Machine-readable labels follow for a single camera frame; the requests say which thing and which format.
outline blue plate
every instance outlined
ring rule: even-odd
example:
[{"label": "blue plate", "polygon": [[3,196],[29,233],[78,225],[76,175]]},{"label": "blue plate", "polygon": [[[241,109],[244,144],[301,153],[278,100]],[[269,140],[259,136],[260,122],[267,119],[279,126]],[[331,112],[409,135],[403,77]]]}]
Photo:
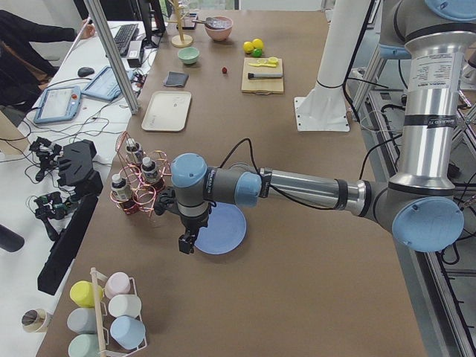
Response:
[{"label": "blue plate", "polygon": [[195,246],[208,254],[233,251],[245,238],[246,219],[235,205],[217,203],[208,219],[208,227],[200,228]]}]

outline metal pole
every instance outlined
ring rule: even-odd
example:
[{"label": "metal pole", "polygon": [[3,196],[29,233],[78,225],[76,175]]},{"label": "metal pole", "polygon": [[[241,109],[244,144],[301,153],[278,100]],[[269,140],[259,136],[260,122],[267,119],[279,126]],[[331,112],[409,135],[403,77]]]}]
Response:
[{"label": "metal pole", "polygon": [[[369,65],[367,70],[365,71],[364,80],[369,82],[375,82],[376,79],[382,73],[385,63],[387,63],[386,59],[380,57],[379,48],[376,47],[375,51],[373,52],[372,58],[370,58]],[[358,112],[360,110],[361,105],[364,103],[365,99],[367,98],[369,91],[373,88],[373,85],[365,82],[360,82],[357,88],[356,97],[354,99],[354,107]]]},{"label": "metal pole", "polygon": [[466,116],[464,117],[464,121],[467,123],[474,123],[476,121],[476,106],[473,105],[469,112],[466,113]]},{"label": "metal pole", "polygon": [[126,69],[120,58],[112,33],[109,30],[103,8],[101,7],[99,0],[85,0],[85,5],[94,25],[96,26],[97,34],[103,44],[104,51],[109,59],[109,63],[111,64],[112,71],[118,81],[120,90],[126,98],[131,113],[136,114],[139,111],[139,103],[135,97],[134,91],[132,90],[131,83],[127,77]]}]

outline green lime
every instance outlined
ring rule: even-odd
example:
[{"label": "green lime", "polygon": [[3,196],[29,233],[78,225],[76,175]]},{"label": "green lime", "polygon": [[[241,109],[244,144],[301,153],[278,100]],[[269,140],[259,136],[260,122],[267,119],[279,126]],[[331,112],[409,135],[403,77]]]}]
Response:
[{"label": "green lime", "polygon": [[254,57],[254,58],[258,58],[258,57],[261,57],[261,55],[263,54],[263,50],[261,48],[255,48],[253,50],[253,52],[251,52],[251,55]]}]

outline cutting board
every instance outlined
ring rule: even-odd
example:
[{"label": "cutting board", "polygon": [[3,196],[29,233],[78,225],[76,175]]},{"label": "cutting board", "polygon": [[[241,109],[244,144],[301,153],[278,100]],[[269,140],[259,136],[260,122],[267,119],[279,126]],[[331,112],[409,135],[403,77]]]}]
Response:
[{"label": "cutting board", "polygon": [[256,58],[245,57],[243,61],[243,75],[241,82],[241,91],[245,93],[284,93],[284,78],[273,78],[265,80],[249,80],[248,73],[282,73],[283,72],[283,60],[278,58],[276,68],[272,67],[253,67],[249,65],[251,62],[256,62]]}]

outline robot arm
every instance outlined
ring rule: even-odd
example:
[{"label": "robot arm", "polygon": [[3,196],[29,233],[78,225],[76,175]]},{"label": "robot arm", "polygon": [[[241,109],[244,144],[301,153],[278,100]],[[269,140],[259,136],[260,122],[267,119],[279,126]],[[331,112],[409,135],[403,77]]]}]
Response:
[{"label": "robot arm", "polygon": [[269,169],[259,174],[246,167],[217,169],[197,154],[180,155],[172,164],[173,190],[158,210],[180,215],[186,227],[181,251],[193,252],[213,209],[210,202],[254,206],[269,192],[349,210],[417,251],[442,250],[460,236],[464,218],[452,201],[447,169],[463,55],[476,41],[475,1],[387,0],[384,13],[382,56],[405,52],[412,58],[399,172],[388,183],[350,182]]}]

